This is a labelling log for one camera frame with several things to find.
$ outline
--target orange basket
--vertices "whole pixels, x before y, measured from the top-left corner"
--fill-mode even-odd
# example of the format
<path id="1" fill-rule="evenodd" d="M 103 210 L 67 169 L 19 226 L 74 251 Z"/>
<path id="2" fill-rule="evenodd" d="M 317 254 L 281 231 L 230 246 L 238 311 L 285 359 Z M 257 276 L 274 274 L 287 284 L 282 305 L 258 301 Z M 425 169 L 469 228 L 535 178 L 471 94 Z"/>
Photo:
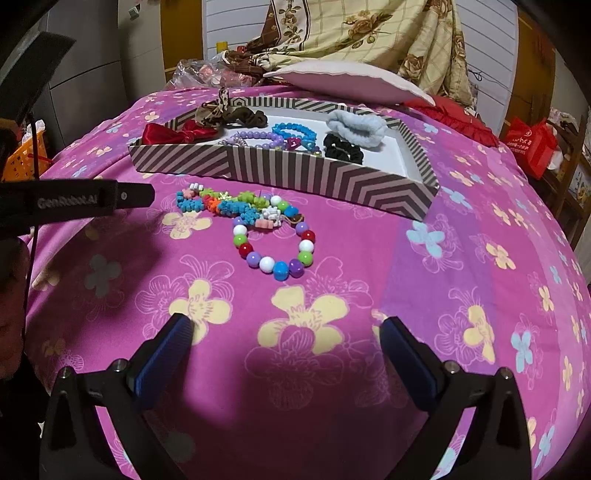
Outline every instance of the orange basket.
<path id="1" fill-rule="evenodd" d="M 44 131 L 37 132 L 37 145 L 39 153 L 39 175 L 51 167 L 52 162 L 47 158 L 45 143 L 43 142 Z M 2 181 L 18 181 L 33 179 L 33 139 L 30 138 L 6 161 Z"/>

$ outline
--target screw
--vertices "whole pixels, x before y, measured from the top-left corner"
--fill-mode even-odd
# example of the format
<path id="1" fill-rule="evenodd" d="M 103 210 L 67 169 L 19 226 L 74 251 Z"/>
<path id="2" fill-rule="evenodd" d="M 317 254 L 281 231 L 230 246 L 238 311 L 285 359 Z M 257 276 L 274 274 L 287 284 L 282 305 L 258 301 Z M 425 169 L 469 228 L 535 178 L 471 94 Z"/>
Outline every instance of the screw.
<path id="1" fill-rule="evenodd" d="M 68 378 L 73 373 L 74 373 L 74 369 L 70 366 L 67 366 L 67 367 L 62 368 L 57 375 L 60 378 Z"/>
<path id="2" fill-rule="evenodd" d="M 450 372 L 452 375 L 457 374 L 460 371 L 460 364 L 454 360 L 448 360 L 443 364 L 443 366 L 445 367 L 445 370 Z"/>
<path id="3" fill-rule="evenodd" d="M 505 380 L 509 380 L 511 377 L 513 377 L 513 372 L 509 370 L 507 367 L 501 367 L 499 369 L 499 372 Z"/>
<path id="4" fill-rule="evenodd" d="M 128 361 L 125 358 L 119 358 L 111 364 L 111 370 L 121 372 L 127 368 Z"/>

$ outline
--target white pillow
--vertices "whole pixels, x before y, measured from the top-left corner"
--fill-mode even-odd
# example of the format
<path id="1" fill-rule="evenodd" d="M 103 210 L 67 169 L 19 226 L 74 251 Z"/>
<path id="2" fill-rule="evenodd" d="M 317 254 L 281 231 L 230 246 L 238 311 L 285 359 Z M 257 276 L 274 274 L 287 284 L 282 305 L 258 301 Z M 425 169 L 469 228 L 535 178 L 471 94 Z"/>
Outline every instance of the white pillow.
<path id="1" fill-rule="evenodd" d="M 422 98 L 435 106 L 431 96 L 415 84 L 388 70 L 356 61 L 305 60 L 268 72 L 265 77 L 281 77 L 304 90 L 359 103 L 397 105 Z"/>

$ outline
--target bed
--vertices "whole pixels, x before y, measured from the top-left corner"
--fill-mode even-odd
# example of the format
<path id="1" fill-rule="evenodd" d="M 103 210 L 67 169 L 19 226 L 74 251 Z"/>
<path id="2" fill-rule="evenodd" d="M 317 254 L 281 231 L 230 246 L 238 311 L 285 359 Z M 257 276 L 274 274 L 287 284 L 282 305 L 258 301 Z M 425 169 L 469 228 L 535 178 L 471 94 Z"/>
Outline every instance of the bed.
<path id="1" fill-rule="evenodd" d="M 288 86 L 230 91 L 238 94 L 314 95 Z M 424 223 L 313 194 L 133 168 L 128 144 L 147 122 L 216 95 L 140 99 L 45 174 L 149 182 L 156 191 L 149 209 L 40 229 L 25 351 L 46 387 L 65 365 L 86 372 L 129 358 L 181 302 L 204 335 L 147 418 L 189 478 L 379 480 L 425 421 L 380 351 L 376 331 L 395 314 L 441 359 L 515 372 L 541 478 L 589 404 L 591 300 L 560 227 L 509 149 L 372 106 L 403 119 L 431 159 L 441 189 Z M 227 222 L 176 208 L 176 191 L 193 181 L 280 194 L 313 225 L 314 264 L 286 282 L 252 272 L 231 242 L 218 241 Z M 286 226 L 251 241 L 283 257 L 294 235 Z M 122 472 L 136 478 L 99 414 Z M 434 478 L 451 469 L 468 421 Z"/>

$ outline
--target light blue scrunchie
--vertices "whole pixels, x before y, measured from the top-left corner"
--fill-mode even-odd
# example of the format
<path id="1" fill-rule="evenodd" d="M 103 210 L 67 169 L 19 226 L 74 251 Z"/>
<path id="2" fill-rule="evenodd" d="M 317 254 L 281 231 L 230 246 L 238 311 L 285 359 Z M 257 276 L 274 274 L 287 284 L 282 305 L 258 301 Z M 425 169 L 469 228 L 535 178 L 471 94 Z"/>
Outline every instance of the light blue scrunchie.
<path id="1" fill-rule="evenodd" d="M 388 130 L 386 120 L 378 115 L 357 115 L 346 110 L 333 110 L 326 125 L 350 144 L 363 148 L 377 147 Z"/>

